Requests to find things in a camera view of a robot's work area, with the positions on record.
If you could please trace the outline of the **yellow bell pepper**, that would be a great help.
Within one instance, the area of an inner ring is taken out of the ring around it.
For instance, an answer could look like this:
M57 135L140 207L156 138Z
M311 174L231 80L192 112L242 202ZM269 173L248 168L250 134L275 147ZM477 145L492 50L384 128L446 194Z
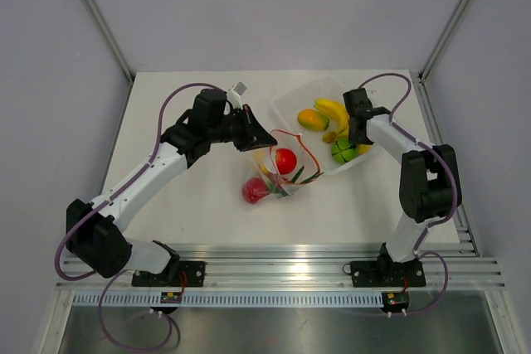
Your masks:
M268 150L256 151L252 154L252 159L258 169L264 175L269 175L275 172L275 166L271 162L270 154Z

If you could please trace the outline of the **green apple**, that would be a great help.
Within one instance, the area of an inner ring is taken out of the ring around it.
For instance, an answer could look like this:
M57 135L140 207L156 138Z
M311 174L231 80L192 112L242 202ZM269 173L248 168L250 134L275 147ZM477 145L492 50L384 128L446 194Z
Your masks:
M358 156L358 148L345 137L337 138L330 146L332 159L338 164L345 164Z

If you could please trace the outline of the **clear orange-zip bag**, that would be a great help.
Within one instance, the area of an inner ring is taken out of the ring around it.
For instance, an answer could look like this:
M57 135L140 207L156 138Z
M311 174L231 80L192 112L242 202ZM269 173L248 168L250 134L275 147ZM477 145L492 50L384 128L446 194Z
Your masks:
M276 145L251 152L249 172L241 186L242 199L251 205L291 197L323 174L300 133L273 129L270 135Z

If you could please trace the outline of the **red apple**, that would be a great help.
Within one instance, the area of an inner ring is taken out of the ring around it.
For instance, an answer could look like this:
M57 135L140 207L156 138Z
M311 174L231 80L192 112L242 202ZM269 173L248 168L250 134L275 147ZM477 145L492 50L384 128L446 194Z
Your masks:
M297 157L288 148L278 148L275 151L275 165L281 175L292 173L297 166Z

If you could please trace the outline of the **red pomegranate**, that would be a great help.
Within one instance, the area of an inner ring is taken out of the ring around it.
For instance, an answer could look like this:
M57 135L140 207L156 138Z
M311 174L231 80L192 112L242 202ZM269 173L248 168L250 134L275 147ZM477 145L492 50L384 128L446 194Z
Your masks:
M270 195L270 189L261 178L252 177L243 184L241 195L247 203L256 204Z

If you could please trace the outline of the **green spring onion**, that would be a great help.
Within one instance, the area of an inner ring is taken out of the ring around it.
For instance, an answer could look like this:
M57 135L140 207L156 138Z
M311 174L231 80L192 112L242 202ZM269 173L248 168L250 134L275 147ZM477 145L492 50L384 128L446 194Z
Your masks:
M265 185L271 194L278 197L293 196L300 188L317 180L323 173L318 170L311 176L304 177L305 166L300 167L292 177L269 173L265 177Z

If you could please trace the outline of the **yellow lemon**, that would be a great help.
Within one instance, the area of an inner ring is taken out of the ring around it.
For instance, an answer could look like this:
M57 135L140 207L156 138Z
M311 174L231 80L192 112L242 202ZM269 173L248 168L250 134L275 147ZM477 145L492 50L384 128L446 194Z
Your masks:
M371 149L371 145L359 144L359 145L357 146L358 155L365 154L365 153L367 153L370 149Z

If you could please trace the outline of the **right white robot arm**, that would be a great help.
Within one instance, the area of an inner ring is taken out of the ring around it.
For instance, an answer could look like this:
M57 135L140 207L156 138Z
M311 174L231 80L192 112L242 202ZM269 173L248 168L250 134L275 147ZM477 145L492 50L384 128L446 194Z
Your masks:
M430 228L447 222L461 204L455 150L414 138L375 107L364 88L343 94L349 116L349 140L376 144L400 166L398 196L402 216L375 260L349 263L355 288L420 288L426 285L419 248Z

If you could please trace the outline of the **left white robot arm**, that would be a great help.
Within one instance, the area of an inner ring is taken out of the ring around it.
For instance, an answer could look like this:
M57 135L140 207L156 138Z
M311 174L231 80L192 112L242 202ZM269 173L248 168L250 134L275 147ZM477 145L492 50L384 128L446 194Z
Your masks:
M61 268L68 250L90 267L90 275L113 278L124 271L146 273L162 286L182 277L179 254L159 241L124 237L139 211L175 177L186 172L215 143L232 143L240 152L268 148L276 140L241 101L238 83L228 91L206 83L193 105L171 126L157 125L154 148L121 182L88 202L74 200L66 210L66 235L55 254L56 273L75 282Z

